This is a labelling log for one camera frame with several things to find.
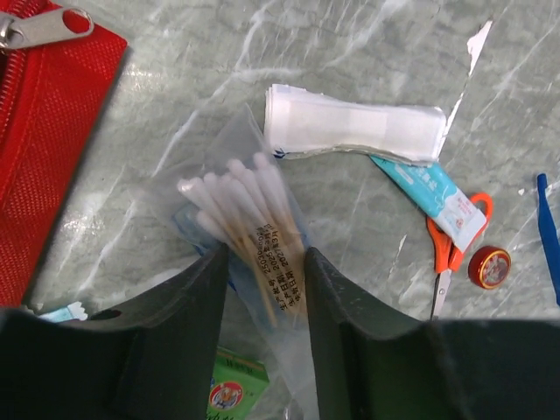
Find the scissors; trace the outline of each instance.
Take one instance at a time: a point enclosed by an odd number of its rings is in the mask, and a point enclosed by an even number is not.
[[[474,241],[480,236],[484,229],[487,228],[488,222],[492,219],[492,213],[494,212],[494,202],[492,197],[490,197],[485,192],[479,192],[474,194],[470,198],[471,202],[476,205],[482,203],[485,205],[482,213],[486,216],[486,223],[480,228],[479,232],[472,238]],[[436,224],[436,222],[431,219],[426,219],[426,225],[428,227],[428,232],[430,233],[431,239],[434,242],[434,249],[436,250],[436,263],[435,269],[439,274],[436,280],[436,289],[434,293],[434,305],[431,309],[431,319],[439,318],[441,310],[444,307],[445,297],[447,296],[447,291],[452,281],[452,272],[458,271],[461,263],[463,262],[464,253],[459,251],[458,248],[453,246],[452,239],[447,236]]]

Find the metal zipper slider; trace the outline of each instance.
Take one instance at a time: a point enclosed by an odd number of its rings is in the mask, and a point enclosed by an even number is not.
[[[88,23],[87,30],[72,31],[64,21],[65,13],[75,13],[85,18]],[[0,49],[18,50],[84,38],[94,31],[94,26],[94,21],[88,13],[76,8],[51,10],[25,19],[0,12]]]

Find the small red tin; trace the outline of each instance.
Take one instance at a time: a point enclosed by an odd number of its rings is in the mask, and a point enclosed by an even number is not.
[[[511,257],[505,249],[482,247],[469,262],[469,277],[483,289],[500,286],[508,277]]]

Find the orange scissors handle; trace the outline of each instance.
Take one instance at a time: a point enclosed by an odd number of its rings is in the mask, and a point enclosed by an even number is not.
[[[472,238],[474,241],[476,238],[484,232],[487,228],[488,222],[492,219],[494,213],[494,202],[492,197],[490,197],[485,192],[478,192],[470,198],[473,204],[484,204],[484,209],[482,213],[486,216],[486,223],[480,228],[479,232]],[[430,233],[431,239],[434,242],[434,249],[436,251],[435,259],[435,270],[438,274],[444,272],[445,270],[457,271],[463,262],[464,254],[457,248],[453,247],[452,240],[447,234],[442,231],[436,222],[427,218],[426,226],[428,227],[428,232]]]

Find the red pouch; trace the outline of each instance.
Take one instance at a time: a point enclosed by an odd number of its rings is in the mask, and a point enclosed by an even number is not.
[[[0,0],[0,11],[22,19],[58,8]],[[74,12],[59,17],[74,32],[91,25]],[[30,38],[53,36],[27,26]],[[14,31],[0,14],[0,43],[25,40]],[[21,303],[125,49],[96,25],[84,38],[0,52],[0,305]]]

